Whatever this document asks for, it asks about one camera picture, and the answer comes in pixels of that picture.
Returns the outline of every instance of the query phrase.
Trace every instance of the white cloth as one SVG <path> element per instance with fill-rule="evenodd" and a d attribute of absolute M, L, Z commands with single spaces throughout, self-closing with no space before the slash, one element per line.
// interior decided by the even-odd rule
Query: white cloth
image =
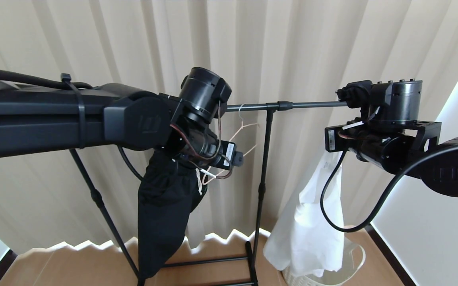
<path fill-rule="evenodd" d="M 287 202 L 264 247 L 264 256 L 278 270 L 290 266 L 293 276 L 323 275 L 342 267 L 344 234 L 332 228 L 320 211 L 320 193 L 335 168 L 340 153 L 323 154 L 303 190 L 298 188 Z M 340 203 L 342 168 L 325 195 L 325 211 L 338 226 L 344 225 Z"/>

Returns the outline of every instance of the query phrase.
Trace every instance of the wooden floor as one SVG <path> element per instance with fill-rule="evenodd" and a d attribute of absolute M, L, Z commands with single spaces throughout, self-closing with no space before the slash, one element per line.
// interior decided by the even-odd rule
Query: wooden floor
<path fill-rule="evenodd" d="M 345 286 L 402 286 L 400 279 L 366 232 L 348 234 L 348 238 L 361 244 L 367 261 Z M 262 255 L 266 237 L 260 235 L 256 271 L 262 286 L 287 286 L 282 274 Z M 169 260 L 170 263 L 212 259 L 245 254 L 245 240 L 231 235 L 227 244 L 215 238 L 206 239 L 194 253 L 187 243 Z M 137 240 L 127 243 L 134 261 L 137 261 Z M 146 286 L 208 286 L 224 282 L 249 280 L 247 261 L 211 263 L 176 268 L 163 268 Z M 0 286 L 113 286 L 137 284 L 131 268 L 121 251 L 107 243 L 100 247 L 89 243 L 60 246 L 51 249 L 33 249 L 19 255 Z"/>

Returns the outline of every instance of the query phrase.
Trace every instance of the clothes rack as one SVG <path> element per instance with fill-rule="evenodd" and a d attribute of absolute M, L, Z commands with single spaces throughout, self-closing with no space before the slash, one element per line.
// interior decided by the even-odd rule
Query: clothes rack
<path fill-rule="evenodd" d="M 295 108 L 316 108 L 316 107 L 338 107 L 338 106 L 346 106 L 345 102 L 338 102 L 338 101 L 324 101 L 324 102 L 299 102 L 293 103 L 290 101 L 278 101 L 272 103 L 259 103 L 259 104 L 244 104 L 244 105 L 229 105 L 227 107 L 227 112 L 245 112 L 245 111 L 257 111 L 257 110 L 265 110 L 266 111 L 266 130 L 265 130 L 265 141 L 264 141 L 264 151 L 262 155 L 262 169 L 261 169 L 261 178 L 258 187 L 258 209 L 257 209 L 257 216 L 256 216 L 256 232 L 254 233 L 254 243 L 253 248 L 251 246 L 250 241 L 245 242 L 245 250 L 246 255 L 238 256 L 238 257 L 225 257 L 221 259 L 207 259 L 201 261 L 189 261 L 189 262 L 181 262 L 181 263 L 172 263 L 172 264 L 165 264 L 163 267 L 180 267 L 180 266 L 187 266 L 187 265 L 197 265 L 197 264 L 206 264 L 206 263 L 221 263 L 227 261 L 235 261 L 235 260 L 247 260 L 248 263 L 248 270 L 250 273 L 250 280 L 246 282 L 236 282 L 236 283 L 228 283 L 228 284 L 214 284 L 213 286 L 258 286 L 258 277 L 256 273 L 256 255 L 257 255 L 257 246 L 258 246 L 258 239 L 259 239 L 259 229 L 260 229 L 260 219 L 262 215 L 262 203 L 264 201 L 264 195 L 266 192 L 266 170 L 268 166 L 268 153 L 270 150 L 270 138 L 271 138 L 271 126 L 273 122 L 273 114 L 275 112 L 295 109 Z M 70 150 L 71 156 L 75 161 L 75 164 L 79 168 L 79 171 L 84 178 L 90 192 L 91 198 L 96 203 L 97 207 L 100 209 L 105 221 L 109 225 L 109 228 L 118 243 L 118 246 L 121 248 L 125 258 L 129 262 L 133 272 L 137 277 L 138 275 L 138 268 L 135 266 L 132 258 L 130 257 L 127 248 L 125 247 L 124 242 L 121 239 L 121 236 L 116 229 L 116 226 L 111 219 L 111 216 L 107 212 L 107 209 L 104 206 L 102 195 L 100 192 L 96 190 L 89 174 L 82 163 L 79 155 L 74 149 Z M 138 286 L 144 286 L 145 281 L 139 280 Z"/>

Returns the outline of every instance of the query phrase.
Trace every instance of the black pants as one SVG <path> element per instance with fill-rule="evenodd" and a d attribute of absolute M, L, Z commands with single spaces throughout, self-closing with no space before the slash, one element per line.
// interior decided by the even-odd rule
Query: black pants
<path fill-rule="evenodd" d="M 140 281 L 153 277 L 180 248 L 189 214 L 206 193 L 196 170 L 155 151 L 138 192 Z"/>

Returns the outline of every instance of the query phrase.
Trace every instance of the laundry basket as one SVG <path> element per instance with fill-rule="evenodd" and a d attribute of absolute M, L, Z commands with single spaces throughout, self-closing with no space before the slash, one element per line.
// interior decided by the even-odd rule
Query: laundry basket
<path fill-rule="evenodd" d="M 355 262 L 353 259 L 353 251 L 357 248 L 361 249 L 361 262 Z M 351 240 L 344 239 L 344 252 L 342 258 L 342 268 L 338 271 L 325 271 L 323 277 L 315 275 L 306 275 L 294 277 L 289 271 L 289 267 L 282 271 L 285 282 L 288 286 L 339 286 L 351 279 L 355 273 L 362 267 L 365 262 L 365 250 L 363 247 Z"/>

